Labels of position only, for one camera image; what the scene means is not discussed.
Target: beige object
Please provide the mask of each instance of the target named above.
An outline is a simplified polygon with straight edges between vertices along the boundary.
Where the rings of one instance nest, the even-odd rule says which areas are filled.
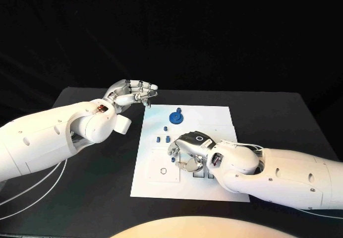
[[[286,233],[240,220],[219,217],[171,217],[147,222],[112,238],[294,238]]]

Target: white paper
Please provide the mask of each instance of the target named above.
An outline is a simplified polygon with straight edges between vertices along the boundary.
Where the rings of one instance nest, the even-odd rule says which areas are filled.
[[[177,108],[181,109],[183,122],[174,125],[170,123],[170,113],[175,112]],[[229,108],[151,105],[151,108],[145,109],[131,197],[249,202],[246,194],[230,193],[223,189],[206,168],[193,174],[180,171],[174,166],[171,156],[167,155],[168,145],[180,135],[196,130],[216,142],[220,139],[236,142]],[[167,135],[171,138],[170,143],[165,143]],[[183,152],[175,157],[175,161],[181,162],[187,162],[188,159],[190,156]]]

